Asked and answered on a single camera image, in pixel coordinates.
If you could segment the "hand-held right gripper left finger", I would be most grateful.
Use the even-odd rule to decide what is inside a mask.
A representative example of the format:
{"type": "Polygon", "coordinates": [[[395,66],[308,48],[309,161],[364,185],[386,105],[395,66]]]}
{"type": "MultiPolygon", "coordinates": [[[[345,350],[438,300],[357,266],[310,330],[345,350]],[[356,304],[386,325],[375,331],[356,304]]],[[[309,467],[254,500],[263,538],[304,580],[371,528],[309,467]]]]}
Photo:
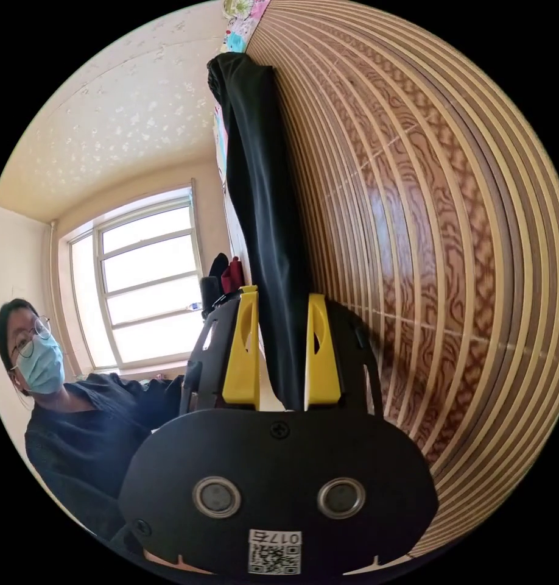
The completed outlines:
{"type": "Polygon", "coordinates": [[[258,287],[240,289],[222,398],[227,405],[260,409],[258,287]]]}

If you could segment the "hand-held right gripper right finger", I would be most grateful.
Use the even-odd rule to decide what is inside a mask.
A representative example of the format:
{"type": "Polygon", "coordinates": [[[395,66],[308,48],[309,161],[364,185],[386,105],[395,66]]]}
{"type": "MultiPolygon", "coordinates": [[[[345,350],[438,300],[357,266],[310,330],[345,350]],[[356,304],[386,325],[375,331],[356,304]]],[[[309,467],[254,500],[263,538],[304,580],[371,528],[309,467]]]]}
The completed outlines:
{"type": "Polygon", "coordinates": [[[333,406],[341,397],[339,374],[325,296],[308,300],[304,409],[333,406]]]}

